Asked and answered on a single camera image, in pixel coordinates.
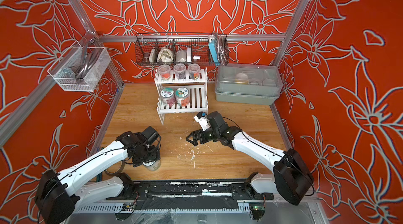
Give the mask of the grey lidded storage box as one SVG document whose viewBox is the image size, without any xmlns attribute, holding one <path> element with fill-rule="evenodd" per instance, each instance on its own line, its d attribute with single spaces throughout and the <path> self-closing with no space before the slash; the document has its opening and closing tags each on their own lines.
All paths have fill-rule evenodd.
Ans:
<svg viewBox="0 0 403 224">
<path fill-rule="evenodd" d="M 215 94 L 219 102 L 270 106 L 279 98 L 282 87 L 275 66 L 228 64 L 217 69 Z"/>
</svg>

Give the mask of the seed jar tree lid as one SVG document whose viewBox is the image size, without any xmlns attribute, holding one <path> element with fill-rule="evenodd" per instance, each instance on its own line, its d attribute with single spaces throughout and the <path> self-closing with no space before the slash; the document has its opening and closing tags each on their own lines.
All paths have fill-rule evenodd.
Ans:
<svg viewBox="0 0 403 224">
<path fill-rule="evenodd" d="M 149 171 L 157 171 L 161 167 L 161 160 L 155 160 L 143 163 L 143 166 Z"/>
</svg>

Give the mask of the small clear cup red seeds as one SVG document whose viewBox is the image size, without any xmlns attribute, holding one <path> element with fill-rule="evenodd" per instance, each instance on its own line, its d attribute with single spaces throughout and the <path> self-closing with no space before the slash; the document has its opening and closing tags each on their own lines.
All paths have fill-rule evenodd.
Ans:
<svg viewBox="0 0 403 224">
<path fill-rule="evenodd" d="M 167 64 L 162 64 L 158 67 L 157 73 L 161 77 L 161 80 L 169 80 L 171 78 L 171 67 Z"/>
</svg>

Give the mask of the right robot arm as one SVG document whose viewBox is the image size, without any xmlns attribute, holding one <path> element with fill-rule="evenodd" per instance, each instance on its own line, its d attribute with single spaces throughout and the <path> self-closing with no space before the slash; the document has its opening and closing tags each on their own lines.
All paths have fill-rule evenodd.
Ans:
<svg viewBox="0 0 403 224">
<path fill-rule="evenodd" d="M 251 176 L 249 187 L 258 194 L 278 192 L 292 205 L 299 205 L 304 197 L 315 192 L 314 178 L 301 155 L 293 148 L 276 149 L 251 137 L 238 124 L 229 126 L 228 118 L 215 111 L 199 112 L 194 116 L 201 129 L 191 132 L 186 141 L 197 146 L 208 142 L 220 142 L 233 150 L 242 152 L 268 168 L 274 178 L 262 173 Z"/>
</svg>

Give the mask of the blue box in basket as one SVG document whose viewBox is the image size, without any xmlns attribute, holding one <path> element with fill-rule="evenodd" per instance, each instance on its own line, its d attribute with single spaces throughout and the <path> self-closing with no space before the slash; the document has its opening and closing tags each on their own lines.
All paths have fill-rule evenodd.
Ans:
<svg viewBox="0 0 403 224">
<path fill-rule="evenodd" d="M 212 56 L 212 62 L 214 62 L 215 65 L 219 65 L 217 54 L 217 39 L 214 35 L 208 36 L 208 47 Z"/>
</svg>

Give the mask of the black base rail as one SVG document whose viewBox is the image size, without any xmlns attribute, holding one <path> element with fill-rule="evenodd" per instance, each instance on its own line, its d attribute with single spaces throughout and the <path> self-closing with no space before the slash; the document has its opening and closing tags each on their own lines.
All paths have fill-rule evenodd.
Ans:
<svg viewBox="0 0 403 224">
<path fill-rule="evenodd" d="M 179 181 L 134 181 L 133 188 L 106 200 L 224 197 L 234 200 L 273 200 L 273 193 L 258 194 L 246 188 L 245 179 L 191 179 Z"/>
</svg>

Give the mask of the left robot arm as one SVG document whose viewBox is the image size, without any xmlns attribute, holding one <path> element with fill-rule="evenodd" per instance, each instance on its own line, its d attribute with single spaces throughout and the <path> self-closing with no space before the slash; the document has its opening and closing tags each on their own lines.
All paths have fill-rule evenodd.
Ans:
<svg viewBox="0 0 403 224">
<path fill-rule="evenodd" d="M 151 126 L 142 132 L 125 132 L 82 162 L 59 172 L 44 172 L 34 198 L 38 219 L 46 224 L 61 224 L 80 207 L 108 198 L 136 204 L 140 192 L 126 173 L 93 184 L 89 181 L 118 162 L 129 160 L 134 167 L 158 163 L 161 139 Z"/>
</svg>

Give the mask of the clear plastic wall bin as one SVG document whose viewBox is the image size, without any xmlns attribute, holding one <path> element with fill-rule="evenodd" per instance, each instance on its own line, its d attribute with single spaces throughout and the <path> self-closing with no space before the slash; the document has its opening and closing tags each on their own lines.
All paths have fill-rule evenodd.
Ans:
<svg viewBox="0 0 403 224">
<path fill-rule="evenodd" d="M 64 91 L 92 92 L 110 62 L 105 47 L 75 42 L 51 65 L 48 74 Z"/>
</svg>

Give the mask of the seed jar flower lid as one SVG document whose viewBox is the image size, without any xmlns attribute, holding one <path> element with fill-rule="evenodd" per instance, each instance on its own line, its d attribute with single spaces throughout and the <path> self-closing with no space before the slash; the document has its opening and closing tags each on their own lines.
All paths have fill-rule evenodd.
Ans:
<svg viewBox="0 0 403 224">
<path fill-rule="evenodd" d="M 160 98 L 164 105 L 172 107 L 176 104 L 175 91 L 173 88 L 166 87 L 160 91 Z"/>
</svg>

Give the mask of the white slatted wooden shelf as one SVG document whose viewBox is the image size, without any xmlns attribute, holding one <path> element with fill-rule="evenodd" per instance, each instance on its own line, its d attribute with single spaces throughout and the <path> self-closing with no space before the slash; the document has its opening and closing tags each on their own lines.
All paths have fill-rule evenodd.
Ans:
<svg viewBox="0 0 403 224">
<path fill-rule="evenodd" d="M 185 79 L 178 79 L 174 70 L 163 67 L 154 79 L 157 92 L 157 114 L 164 124 L 166 114 L 208 112 L 207 70 L 199 72 L 198 79 L 191 79 L 188 70 Z"/>
</svg>

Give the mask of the seed jar strawberry lid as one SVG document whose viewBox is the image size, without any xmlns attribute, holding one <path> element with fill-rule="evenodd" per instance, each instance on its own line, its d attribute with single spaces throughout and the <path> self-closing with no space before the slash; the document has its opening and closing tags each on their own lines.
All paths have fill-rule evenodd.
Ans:
<svg viewBox="0 0 403 224">
<path fill-rule="evenodd" d="M 176 103 L 180 107 L 187 107 L 190 104 L 190 91 L 186 87 L 179 87 L 175 91 Z"/>
</svg>

